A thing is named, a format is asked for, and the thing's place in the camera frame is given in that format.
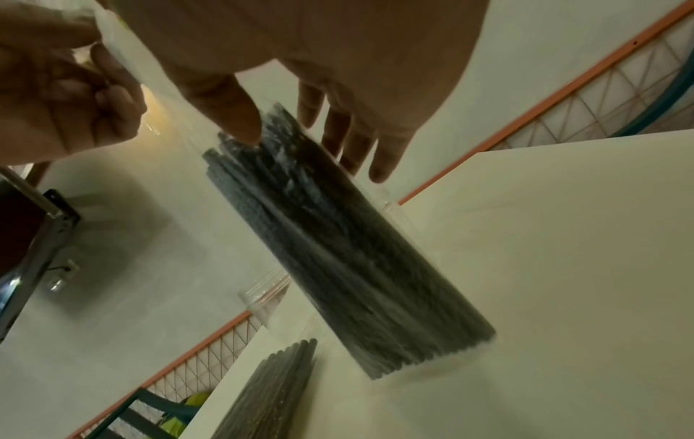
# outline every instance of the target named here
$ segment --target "stack of black strips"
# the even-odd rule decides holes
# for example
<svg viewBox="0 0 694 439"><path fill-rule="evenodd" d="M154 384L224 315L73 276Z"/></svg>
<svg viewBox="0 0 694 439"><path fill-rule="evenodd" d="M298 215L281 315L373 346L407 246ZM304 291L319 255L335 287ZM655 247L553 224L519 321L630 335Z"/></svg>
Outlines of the stack of black strips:
<svg viewBox="0 0 694 439"><path fill-rule="evenodd" d="M207 175L371 378L494 336L284 108L257 148L220 138Z"/></svg>
<svg viewBox="0 0 694 439"><path fill-rule="evenodd" d="M313 372L317 342L302 340L264 359L212 439L285 439Z"/></svg>

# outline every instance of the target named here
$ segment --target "orange edge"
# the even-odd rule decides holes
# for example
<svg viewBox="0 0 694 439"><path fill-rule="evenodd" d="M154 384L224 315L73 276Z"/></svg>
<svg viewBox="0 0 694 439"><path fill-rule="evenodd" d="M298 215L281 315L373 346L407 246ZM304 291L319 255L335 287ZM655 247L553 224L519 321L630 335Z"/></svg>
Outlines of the orange edge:
<svg viewBox="0 0 694 439"><path fill-rule="evenodd" d="M551 107L557 105L564 98L569 96L571 93L573 93L576 90L578 90L579 88L583 87L585 84L590 82L593 78L598 77L599 75L601 75L602 73L607 71L610 67L612 67L616 63L622 61L624 58L629 56L631 53L633 53L637 49L639 49L642 46L649 43L656 36L663 33L665 30L667 30L671 26L677 24L680 20L682 20L683 18L685 18L686 16L688 16L692 12L694 12L694 0L687 0L685 3L679 5L677 8L673 9L668 15L666 15L665 17L662 17L660 20L655 22L648 29L644 30L636 38L630 40L628 43L626 43L625 45L623 45L622 47L617 49L615 52L608 55L607 58L600 61L598 64L596 64L590 70L583 73L580 77L576 78L572 82L569 82L566 86L559 89L556 93L552 94L547 99L545 99L541 103L534 106L530 111L526 112L524 115L517 118L515 121L511 122L506 127L502 128L495 135L491 136L489 139L485 140L483 143L477 145L471 151L467 152L467 154L465 154L463 157L458 159L456 162L450 164L447 168L445 168L443 171L441 171L436 176L434 176L434 178L430 179L428 182L424 183L423 185L421 185L420 187L415 189L411 194L404 197L400 201L400 204L407 203L409 200L411 200L416 195L418 195L419 193L424 191L427 187L429 187L432 184L434 184L435 182L439 181L446 174L451 172L453 169L457 168L459 165L462 164L462 162L468 160L473 155L475 155L477 153L484 152L484 151L492 148L497 143L503 141L506 137L511 136L512 134L517 132L519 129L523 128L527 123L529 123L530 121L535 119L537 116L539 116L540 114L543 114L545 111L549 110ZM222 328L219 328L213 334L210 334L210 336L208 336L205 340L198 343L198 345L196 345L193 349L190 349L188 352L186 352L185 354L181 355L179 358L174 360L169 366L164 367L159 373L157 373L156 375L151 377L149 380L145 381L140 387L147 388L147 387L151 386L153 383L155 383L157 380L162 378L164 375L166 375L170 371L176 369L176 367L178 367L182 362L184 362L185 360L190 358L193 354L198 352L200 349L206 347L208 344L212 343L212 341L216 340L219 336L221 336L225 332L231 330L232 328L234 328L235 326L237 326L239 323L243 322L244 320L246 320L250 316L251 316L251 313L248 311L241 313L238 317L234 318L231 322L227 323ZM123 404L123 401L128 399L128 397L130 395L131 394L128 393L126 396L121 398L114 405L108 407L106 410L101 412L98 416L94 417L87 424L84 424L79 429L77 429L74 433L72 433L70 436L68 436L67 439L80 438L81 437L80 435L87 428L91 427L96 422L98 422L99 420L104 418L106 415L111 413L117 406L119 406L120 404Z"/></svg>
<svg viewBox="0 0 694 439"><path fill-rule="evenodd" d="M677 8L673 9L668 15L662 17L660 20L652 24L652 26L650 26L648 29L640 33L636 38L630 40L628 43L626 43L616 51L612 52L612 54L608 55L607 58L600 61L590 70L583 73L575 80L569 82L566 86L559 89L556 93L552 94L547 99L534 106L530 111L517 118L515 121L511 122L506 127L502 128L495 135L491 136L489 139L477 145L463 157L459 158L457 161L449 165L446 169L434 176L434 178L430 179L428 182L415 189L410 195L404 197L400 201L400 204L407 203L409 200L417 196L427 187L439 181L446 174L451 172L453 169L457 168L459 165L462 164L462 162L468 160L473 155L477 153L482 153L494 147L499 142L502 142L505 138L513 135L519 129L523 128L527 123L535 119L537 116L543 114L545 111L551 109L553 106L563 101L564 98L569 96L571 93L575 92L576 90L590 82L592 79L606 72L610 67L614 66L616 63L622 61L624 58L629 56L637 49L643 47L644 45L652 41L656 36L660 35L671 26L677 24L680 20L682 20L692 12L694 12L694 0L687 0L686 2L682 3Z"/></svg>
<svg viewBox="0 0 694 439"><path fill-rule="evenodd" d="M188 360L188 358L192 357L195 355L198 351L201 349L207 347L207 345L211 344L214 340L217 338L221 337L224 333L230 331L231 329L235 328L238 326L240 323L248 320L251 317L250 311L244 311L241 314L237 315L231 322L227 323L226 325L222 326L218 330L216 330L214 333L211 333L205 340L199 342L195 347L190 349L188 352L185 354L181 355L174 361L172 361L168 366L164 367L161 371L159 371L156 375L152 376L149 380L145 381L142 383L139 387L147 388L150 387L152 384L156 383L160 378L171 372L172 370L176 369L181 363L185 362ZM109 413L111 413L113 410L116 409L119 405L123 404L123 402L128 399L132 395L132 392L128 393L126 396L123 398L119 399L118 402L113 404L112 406L108 407L106 410L95 416L92 420L75 430L70 436L67 437L67 439L80 439L82 436L81 434L86 431L87 428L91 427L94 425L96 422L99 422L102 420L104 417L106 417Z"/></svg>

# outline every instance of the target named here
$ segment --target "metal grid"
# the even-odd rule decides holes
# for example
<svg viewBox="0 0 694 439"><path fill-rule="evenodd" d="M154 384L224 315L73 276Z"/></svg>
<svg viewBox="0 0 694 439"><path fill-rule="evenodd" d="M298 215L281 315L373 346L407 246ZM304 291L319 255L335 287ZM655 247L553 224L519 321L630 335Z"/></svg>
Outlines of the metal grid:
<svg viewBox="0 0 694 439"><path fill-rule="evenodd" d="M214 338L200 350L174 365L169 372L152 383L147 389L175 402L181 402L198 392L213 390L243 353L246 345L253 339L260 326L260 321L257 318L252 315L249 316L221 336ZM134 402L130 408L146 417L152 423L156 423L162 415L161 411L153 409L140 401ZM75 438L82 439L86 437L102 421L103 418L94 422L84 432L76 435ZM109 429L124 439L146 438L145 435L120 419L117 419Z"/></svg>
<svg viewBox="0 0 694 439"><path fill-rule="evenodd" d="M604 139L634 120L677 76L694 48L694 14L592 79L489 150ZM644 134L694 128L690 89Z"/></svg>

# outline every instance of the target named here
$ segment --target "white tabletop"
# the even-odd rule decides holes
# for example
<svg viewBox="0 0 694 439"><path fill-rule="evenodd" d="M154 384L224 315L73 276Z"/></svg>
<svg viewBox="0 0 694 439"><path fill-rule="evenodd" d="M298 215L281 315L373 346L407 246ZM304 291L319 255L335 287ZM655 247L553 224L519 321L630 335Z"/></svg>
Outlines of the white tabletop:
<svg viewBox="0 0 694 439"><path fill-rule="evenodd" d="M292 288L184 433L258 363L319 341L296 438L685 438L694 431L694 132L478 154L405 205L496 327L370 381Z"/></svg>

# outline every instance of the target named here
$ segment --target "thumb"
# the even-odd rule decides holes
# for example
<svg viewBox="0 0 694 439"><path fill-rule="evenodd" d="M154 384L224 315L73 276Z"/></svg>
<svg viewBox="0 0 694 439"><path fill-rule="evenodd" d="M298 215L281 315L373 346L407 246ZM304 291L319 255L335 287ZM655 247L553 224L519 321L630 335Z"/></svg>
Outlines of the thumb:
<svg viewBox="0 0 694 439"><path fill-rule="evenodd" d="M101 35L94 16L0 0L0 44L23 48L89 46Z"/></svg>
<svg viewBox="0 0 694 439"><path fill-rule="evenodd" d="M260 141L260 113L232 74L198 72L165 62L164 72L195 108L239 142Z"/></svg>

